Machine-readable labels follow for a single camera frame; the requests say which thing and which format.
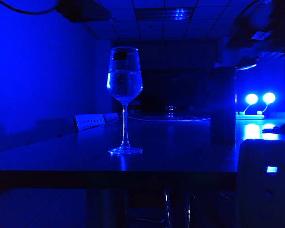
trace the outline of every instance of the wine glass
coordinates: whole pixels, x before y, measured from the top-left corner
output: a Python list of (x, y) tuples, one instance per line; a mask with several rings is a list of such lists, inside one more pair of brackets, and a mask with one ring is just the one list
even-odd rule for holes
[(112, 154), (141, 153), (129, 143), (128, 104), (143, 90), (138, 50), (134, 47), (114, 47), (111, 50), (107, 90), (123, 106), (123, 141), (119, 147), (109, 149)]

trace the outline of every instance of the chair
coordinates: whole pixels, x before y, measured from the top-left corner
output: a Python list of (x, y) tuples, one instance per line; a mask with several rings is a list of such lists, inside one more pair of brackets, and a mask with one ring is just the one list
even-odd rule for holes
[(285, 141), (244, 141), (237, 181), (237, 227), (285, 228)]
[(79, 132), (105, 124), (102, 114), (75, 115), (74, 121)]
[(119, 116), (117, 113), (107, 113), (107, 114), (104, 114), (104, 121), (105, 122), (113, 121), (113, 120), (118, 119), (118, 117)]

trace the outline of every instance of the table leg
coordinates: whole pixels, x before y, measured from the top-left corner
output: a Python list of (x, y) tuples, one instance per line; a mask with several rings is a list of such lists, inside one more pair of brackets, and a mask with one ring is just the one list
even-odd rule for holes
[(86, 190), (87, 228), (126, 228), (127, 192), (120, 189)]

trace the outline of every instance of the table surface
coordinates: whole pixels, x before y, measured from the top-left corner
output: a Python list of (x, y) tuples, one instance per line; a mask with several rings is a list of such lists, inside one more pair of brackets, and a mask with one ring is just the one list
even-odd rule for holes
[(209, 121), (129, 120), (132, 146), (142, 154), (111, 155), (121, 141), (121, 120), (80, 133), (0, 153), (0, 186), (43, 188), (233, 188), (239, 145), (245, 139), (285, 140), (262, 129), (285, 120), (237, 120), (234, 146), (209, 144)]

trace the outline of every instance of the glass stem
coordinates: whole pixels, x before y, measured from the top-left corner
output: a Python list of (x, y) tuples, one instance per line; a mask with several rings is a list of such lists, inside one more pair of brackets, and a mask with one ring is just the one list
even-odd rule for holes
[(130, 146), (128, 137), (128, 104), (123, 104), (123, 141), (121, 146)]

